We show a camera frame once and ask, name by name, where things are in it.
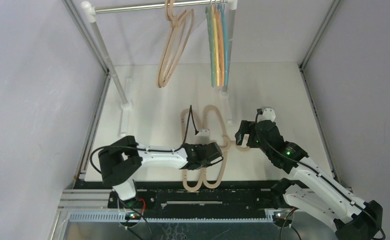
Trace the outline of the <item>green wire hanger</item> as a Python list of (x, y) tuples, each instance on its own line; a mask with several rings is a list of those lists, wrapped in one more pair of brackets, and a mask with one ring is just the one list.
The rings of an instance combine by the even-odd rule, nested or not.
[(216, 86), (216, 67), (215, 67), (215, 48), (214, 48), (214, 37), (213, 37), (213, 25), (212, 25), (212, 14), (211, 6), (205, 8), (205, 14), (207, 19), (207, 30), (208, 30), (208, 41), (210, 51), (210, 69), (211, 69), (211, 86)]

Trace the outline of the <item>blue wire hanger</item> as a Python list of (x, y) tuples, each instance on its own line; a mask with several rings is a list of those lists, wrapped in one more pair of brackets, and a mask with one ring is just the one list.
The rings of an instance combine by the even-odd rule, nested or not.
[(224, 85), (228, 85), (229, 78), (229, 48), (228, 48), (228, 29), (227, 29), (227, 20), (225, 16), (225, 6), (222, 3), (219, 5), (218, 9), (220, 10), (220, 18), (222, 23), (222, 33), (223, 33), (223, 44), (224, 44)]

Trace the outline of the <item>yellow wire hanger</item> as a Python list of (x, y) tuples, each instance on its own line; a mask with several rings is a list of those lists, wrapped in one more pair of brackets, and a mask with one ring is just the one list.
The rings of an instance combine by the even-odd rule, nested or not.
[(218, 35), (217, 35), (217, 21), (215, 17), (215, 9), (211, 7), (211, 18), (213, 25), (213, 37), (214, 37), (214, 59), (216, 68), (216, 85), (220, 86), (220, 66), (219, 66), (219, 47), (218, 47)]

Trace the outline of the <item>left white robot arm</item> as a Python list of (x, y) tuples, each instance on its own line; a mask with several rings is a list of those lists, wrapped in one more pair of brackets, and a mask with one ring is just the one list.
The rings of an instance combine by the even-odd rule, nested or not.
[(134, 208), (139, 195), (133, 175), (142, 167), (166, 167), (180, 170), (198, 170), (211, 167), (224, 160), (217, 143), (192, 144), (182, 142), (180, 146), (149, 146), (136, 142), (132, 135), (125, 136), (111, 145), (92, 151), (98, 155), (99, 166), (94, 169), (101, 175), (102, 184), (112, 188), (126, 208)]

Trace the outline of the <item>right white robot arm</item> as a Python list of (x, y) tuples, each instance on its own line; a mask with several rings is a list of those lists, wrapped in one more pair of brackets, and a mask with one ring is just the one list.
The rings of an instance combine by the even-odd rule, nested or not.
[(272, 188), (272, 203), (302, 210), (332, 229), (337, 239), (374, 240), (386, 235), (382, 225), (382, 206), (355, 196), (326, 174), (308, 153), (294, 142), (284, 140), (271, 120), (242, 120), (235, 134), (241, 145), (248, 135), (247, 146), (259, 148), (271, 163), (288, 174)]

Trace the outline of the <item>orange wire hanger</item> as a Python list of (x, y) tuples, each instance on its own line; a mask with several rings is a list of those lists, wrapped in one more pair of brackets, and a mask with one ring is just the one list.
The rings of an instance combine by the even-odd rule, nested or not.
[(224, 37), (223, 37), (223, 26), (221, 20), (221, 5), (215, 6), (215, 20), (217, 28), (217, 39), (218, 39), (218, 57), (219, 57), (219, 70), (220, 70), (220, 86), (224, 86), (225, 80), (225, 58), (224, 58)]

